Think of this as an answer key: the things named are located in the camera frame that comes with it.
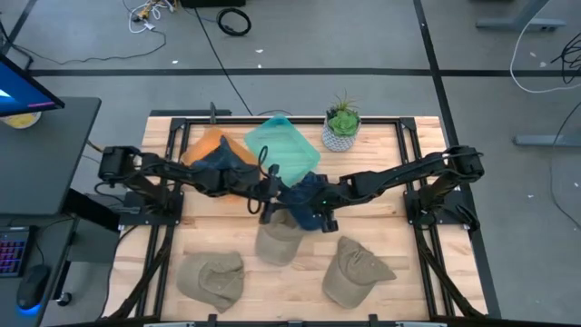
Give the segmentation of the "black computer mouse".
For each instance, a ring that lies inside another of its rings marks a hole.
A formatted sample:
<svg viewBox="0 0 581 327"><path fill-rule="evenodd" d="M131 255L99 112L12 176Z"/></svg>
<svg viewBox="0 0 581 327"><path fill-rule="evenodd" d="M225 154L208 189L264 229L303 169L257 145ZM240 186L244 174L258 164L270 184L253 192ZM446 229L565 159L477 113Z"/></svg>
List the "black computer mouse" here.
<svg viewBox="0 0 581 327"><path fill-rule="evenodd" d="M37 264L24 274L16 293L16 304L21 310L31 310L40 303L49 275L50 268L44 264Z"/></svg>

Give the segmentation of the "computer monitor with blue screen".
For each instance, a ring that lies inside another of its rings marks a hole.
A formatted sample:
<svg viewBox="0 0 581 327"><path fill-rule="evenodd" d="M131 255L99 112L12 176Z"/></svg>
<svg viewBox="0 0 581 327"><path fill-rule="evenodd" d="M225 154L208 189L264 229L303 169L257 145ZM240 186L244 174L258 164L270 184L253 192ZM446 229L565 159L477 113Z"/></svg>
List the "computer monitor with blue screen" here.
<svg viewBox="0 0 581 327"><path fill-rule="evenodd" d="M64 102L0 54L0 117L64 108Z"/></svg>

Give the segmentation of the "black aluminium table frame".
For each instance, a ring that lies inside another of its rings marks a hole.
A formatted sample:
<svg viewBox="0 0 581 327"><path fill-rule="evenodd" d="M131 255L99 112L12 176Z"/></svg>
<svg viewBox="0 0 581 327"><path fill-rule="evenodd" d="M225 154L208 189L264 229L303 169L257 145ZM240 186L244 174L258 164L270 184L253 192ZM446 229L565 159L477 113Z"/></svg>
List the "black aluminium table frame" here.
<svg viewBox="0 0 581 327"><path fill-rule="evenodd" d="M209 118L150 117L142 150L168 154L178 159L210 129ZM300 133L320 152L316 167L331 182L349 173L382 171L415 159L422 154L446 148L437 117L363 117L355 145L346 153L328 151L321 141L323 117L289 117ZM254 251L258 217L247 211L246 199L226 196L212 199L184 186L180 224L172 231L169 263L160 267L151 281L142 315L159 312L162 321L206 321L217 314L217 322L327 322L364 321L377 314L381 321L427 320L430 312L446 314L444 293L436 275L430 271L433 305L428 309L424 290L427 265L420 262L415 230L407 220L403 195L426 182L401 185L387 190L373 202L342 208L335 212L337 233L307 235L289 265L276 266L259 259ZM120 244L114 259L110 291L103 315L116 311L142 275L150 239L161 245L165 228L156 234L147 225L131 232ZM355 309L344 309L329 299L321 282L336 252L338 239L345 235L360 242L380 257L397 275L380 282ZM438 226L442 259L450 278L470 304L492 315L486 304L476 264L476 245L464 226ZM199 252L241 254L245 268L244 292L228 311L217 313L209 304L183 295L176 286L177 272L184 258Z"/></svg>

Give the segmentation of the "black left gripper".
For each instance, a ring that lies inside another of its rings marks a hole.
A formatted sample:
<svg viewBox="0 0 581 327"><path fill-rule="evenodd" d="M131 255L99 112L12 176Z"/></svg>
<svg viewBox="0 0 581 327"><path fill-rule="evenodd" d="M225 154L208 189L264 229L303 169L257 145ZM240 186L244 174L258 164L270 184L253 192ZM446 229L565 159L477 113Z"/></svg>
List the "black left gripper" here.
<svg viewBox="0 0 581 327"><path fill-rule="evenodd" d="M290 190L290 187L288 187L281 178L278 181L264 178L259 182L257 190L257 199L262 207L259 218L260 224L268 224L271 221L272 215L281 209L288 208L288 205L279 199L282 193L286 193Z"/></svg>

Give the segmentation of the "black box on floor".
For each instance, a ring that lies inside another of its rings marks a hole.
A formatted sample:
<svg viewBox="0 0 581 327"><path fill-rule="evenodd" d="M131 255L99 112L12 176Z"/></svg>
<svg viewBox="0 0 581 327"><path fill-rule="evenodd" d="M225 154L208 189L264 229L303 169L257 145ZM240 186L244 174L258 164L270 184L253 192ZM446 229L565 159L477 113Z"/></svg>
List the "black box on floor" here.
<svg viewBox="0 0 581 327"><path fill-rule="evenodd" d="M180 0L183 7L241 7L245 6L247 0Z"/></svg>

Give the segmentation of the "teal plastic bin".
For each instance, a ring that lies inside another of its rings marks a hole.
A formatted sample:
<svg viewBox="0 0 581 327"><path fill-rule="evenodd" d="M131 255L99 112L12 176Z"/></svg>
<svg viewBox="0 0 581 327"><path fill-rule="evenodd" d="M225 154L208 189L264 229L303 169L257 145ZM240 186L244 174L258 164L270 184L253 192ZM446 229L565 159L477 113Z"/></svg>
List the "teal plastic bin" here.
<svg viewBox="0 0 581 327"><path fill-rule="evenodd" d="M244 135L249 150L258 156L268 147L265 168L273 164L280 167L278 176L287 186L293 186L313 171L320 153L303 134L283 115L277 114Z"/></svg>

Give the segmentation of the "dark blue baseball cap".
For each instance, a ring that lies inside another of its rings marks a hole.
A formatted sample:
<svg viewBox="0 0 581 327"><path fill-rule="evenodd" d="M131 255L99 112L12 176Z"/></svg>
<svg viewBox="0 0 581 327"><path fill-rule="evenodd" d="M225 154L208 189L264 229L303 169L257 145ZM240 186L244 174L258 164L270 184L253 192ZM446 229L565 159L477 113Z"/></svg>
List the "dark blue baseball cap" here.
<svg viewBox="0 0 581 327"><path fill-rule="evenodd" d="M260 180L256 164L245 163L231 148L227 138L222 136L217 148L202 159L191 164L191 168L214 169L230 183L254 183Z"/></svg>
<svg viewBox="0 0 581 327"><path fill-rule="evenodd" d="M282 193L279 199L288 205L287 209L303 230L308 232L321 230L323 233L329 233L328 230L321 229L322 213L314 213L309 208L309 199L314 193L313 182L316 177L327 177L327 175L309 172L300 182L290 187L288 192ZM328 215L329 219L334 218L333 211L324 213Z"/></svg>

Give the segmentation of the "backlit keyboard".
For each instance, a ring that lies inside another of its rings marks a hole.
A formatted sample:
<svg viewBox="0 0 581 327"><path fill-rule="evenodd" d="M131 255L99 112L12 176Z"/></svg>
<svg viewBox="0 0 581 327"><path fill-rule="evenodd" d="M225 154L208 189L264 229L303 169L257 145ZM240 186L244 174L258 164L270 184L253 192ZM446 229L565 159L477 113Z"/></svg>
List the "backlit keyboard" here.
<svg viewBox="0 0 581 327"><path fill-rule="evenodd" d="M29 227L0 227L0 278L22 275L29 236Z"/></svg>

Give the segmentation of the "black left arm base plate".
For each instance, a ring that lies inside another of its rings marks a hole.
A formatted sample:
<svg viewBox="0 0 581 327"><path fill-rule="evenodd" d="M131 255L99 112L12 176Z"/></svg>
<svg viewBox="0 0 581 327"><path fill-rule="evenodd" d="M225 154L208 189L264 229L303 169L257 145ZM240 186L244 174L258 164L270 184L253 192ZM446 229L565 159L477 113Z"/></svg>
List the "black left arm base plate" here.
<svg viewBox="0 0 581 327"><path fill-rule="evenodd" d="M123 206L114 210L120 215L120 225L173 226L181 222L183 198L183 192L170 191L158 203L138 193L128 192Z"/></svg>

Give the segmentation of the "black desk top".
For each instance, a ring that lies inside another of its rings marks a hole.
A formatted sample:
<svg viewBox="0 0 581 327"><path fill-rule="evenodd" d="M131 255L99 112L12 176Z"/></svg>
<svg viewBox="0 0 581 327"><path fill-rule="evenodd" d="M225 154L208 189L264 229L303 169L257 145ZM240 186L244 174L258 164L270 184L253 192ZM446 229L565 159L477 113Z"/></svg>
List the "black desk top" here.
<svg viewBox="0 0 581 327"><path fill-rule="evenodd" d="M26 129L0 123L0 214L61 211L102 100L66 97Z"/></svg>

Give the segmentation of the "succulent in patterned white pot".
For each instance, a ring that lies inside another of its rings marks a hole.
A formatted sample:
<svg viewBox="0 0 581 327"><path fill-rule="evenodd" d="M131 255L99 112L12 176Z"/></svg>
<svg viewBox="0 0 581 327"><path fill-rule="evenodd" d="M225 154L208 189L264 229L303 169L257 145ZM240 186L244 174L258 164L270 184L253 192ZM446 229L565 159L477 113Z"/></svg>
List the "succulent in patterned white pot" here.
<svg viewBox="0 0 581 327"><path fill-rule="evenodd" d="M361 119L355 101L335 95L334 102L325 112L322 142L332 152L346 152L354 144L361 126Z"/></svg>

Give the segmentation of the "grey desk foot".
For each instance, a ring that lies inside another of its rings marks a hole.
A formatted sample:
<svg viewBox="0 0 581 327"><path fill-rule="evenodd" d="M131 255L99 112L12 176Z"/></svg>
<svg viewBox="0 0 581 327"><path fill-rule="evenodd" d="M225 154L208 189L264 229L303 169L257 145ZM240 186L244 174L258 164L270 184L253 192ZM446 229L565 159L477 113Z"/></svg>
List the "grey desk foot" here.
<svg viewBox="0 0 581 327"><path fill-rule="evenodd" d="M537 17L549 2L550 0L528 0L523 9L513 17L481 18L476 21L476 28L512 32L555 32L566 26L564 20Z"/></svg>
<svg viewBox="0 0 581 327"><path fill-rule="evenodd" d="M581 147L581 134L517 134L513 143L519 146Z"/></svg>

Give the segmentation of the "khaki baseball cap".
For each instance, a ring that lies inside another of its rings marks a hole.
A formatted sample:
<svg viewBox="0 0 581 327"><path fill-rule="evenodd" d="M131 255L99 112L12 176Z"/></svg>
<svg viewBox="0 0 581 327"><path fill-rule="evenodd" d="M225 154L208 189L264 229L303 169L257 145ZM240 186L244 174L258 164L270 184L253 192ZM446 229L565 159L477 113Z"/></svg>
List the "khaki baseball cap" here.
<svg viewBox="0 0 581 327"><path fill-rule="evenodd" d="M378 282L396 279L397 275L373 252L355 240L341 236L323 278L322 290L339 306L354 309Z"/></svg>
<svg viewBox="0 0 581 327"><path fill-rule="evenodd" d="M176 287L188 298L228 311L242 296L244 263L239 253L187 255L177 272Z"/></svg>
<svg viewBox="0 0 581 327"><path fill-rule="evenodd" d="M288 265L296 257L307 234L288 210L279 210L271 216L269 223L259 226L255 254L266 263Z"/></svg>

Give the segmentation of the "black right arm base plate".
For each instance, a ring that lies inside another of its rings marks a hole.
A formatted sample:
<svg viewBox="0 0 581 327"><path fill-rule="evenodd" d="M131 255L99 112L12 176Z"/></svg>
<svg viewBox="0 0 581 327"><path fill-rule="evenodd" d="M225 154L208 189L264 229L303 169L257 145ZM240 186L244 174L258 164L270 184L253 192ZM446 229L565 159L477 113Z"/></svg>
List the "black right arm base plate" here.
<svg viewBox="0 0 581 327"><path fill-rule="evenodd" d="M468 208L461 191L452 191L432 203L422 201L419 192L404 193L409 224L431 226L433 224L460 224L468 230L480 227L476 214Z"/></svg>

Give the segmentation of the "yellow round container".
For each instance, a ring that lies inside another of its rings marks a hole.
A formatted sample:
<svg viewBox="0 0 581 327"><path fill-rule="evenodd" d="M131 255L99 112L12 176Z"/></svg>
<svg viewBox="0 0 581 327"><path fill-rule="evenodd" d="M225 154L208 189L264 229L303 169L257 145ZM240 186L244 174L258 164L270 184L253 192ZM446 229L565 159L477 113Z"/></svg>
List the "yellow round container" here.
<svg viewBox="0 0 581 327"><path fill-rule="evenodd" d="M5 117L0 117L0 122L7 124L14 129L26 129L36 124L42 116L41 112L28 114L15 114Z"/></svg>

